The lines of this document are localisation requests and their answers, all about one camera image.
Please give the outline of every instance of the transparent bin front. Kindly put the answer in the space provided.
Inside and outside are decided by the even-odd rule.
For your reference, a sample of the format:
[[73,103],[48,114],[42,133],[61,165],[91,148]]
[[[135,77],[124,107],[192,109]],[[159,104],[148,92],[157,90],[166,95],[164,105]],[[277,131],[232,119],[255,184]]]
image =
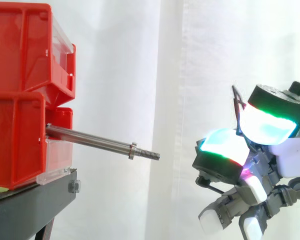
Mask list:
[[48,184],[70,174],[73,143],[62,140],[46,139],[45,172],[36,177],[40,185]]
[[54,17],[52,21],[52,54],[56,62],[67,71],[67,54],[74,53],[74,46]]

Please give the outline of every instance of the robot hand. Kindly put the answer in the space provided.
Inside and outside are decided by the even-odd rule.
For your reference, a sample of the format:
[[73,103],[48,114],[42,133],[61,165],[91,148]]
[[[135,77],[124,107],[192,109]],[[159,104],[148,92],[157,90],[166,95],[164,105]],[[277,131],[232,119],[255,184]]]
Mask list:
[[[245,240],[260,240],[267,220],[300,199],[300,82],[289,90],[257,85],[243,103],[233,86],[237,128],[219,129],[197,141],[196,183],[221,194],[199,215],[207,234],[234,217]],[[282,177],[298,177],[276,185]],[[234,185],[223,193],[211,182]]]

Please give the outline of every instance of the metal shaft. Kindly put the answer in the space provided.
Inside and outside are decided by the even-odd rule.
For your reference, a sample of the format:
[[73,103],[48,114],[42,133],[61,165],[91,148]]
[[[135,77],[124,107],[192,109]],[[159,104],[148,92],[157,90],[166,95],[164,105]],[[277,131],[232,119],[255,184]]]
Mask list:
[[51,124],[48,124],[46,126],[45,134],[64,141],[126,155],[129,156],[129,159],[132,160],[134,159],[134,156],[140,156],[152,160],[160,159],[159,153],[137,148],[137,144],[135,142],[133,142],[132,144],[124,143],[59,126],[53,126]]

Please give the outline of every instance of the green led light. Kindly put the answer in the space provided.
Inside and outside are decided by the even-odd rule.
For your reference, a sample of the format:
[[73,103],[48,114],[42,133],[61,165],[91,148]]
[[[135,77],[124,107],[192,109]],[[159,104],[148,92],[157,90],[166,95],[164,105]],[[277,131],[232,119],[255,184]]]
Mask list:
[[249,155],[249,148],[243,137],[236,135],[236,131],[221,128],[210,133],[200,147],[201,151],[219,154],[244,165]]
[[297,124],[275,117],[247,104],[240,113],[240,128],[251,141],[262,145],[278,145],[288,139]]

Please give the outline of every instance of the red plastic bin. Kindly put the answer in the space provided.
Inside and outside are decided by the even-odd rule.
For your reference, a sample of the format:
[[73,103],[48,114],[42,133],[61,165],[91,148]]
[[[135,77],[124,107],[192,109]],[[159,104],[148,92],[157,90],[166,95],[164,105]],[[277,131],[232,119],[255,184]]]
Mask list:
[[0,2],[0,92],[39,92],[53,109],[75,98],[75,62],[48,4]]
[[0,92],[0,187],[15,189],[46,171],[47,123],[72,128],[70,108],[45,104],[39,92]]

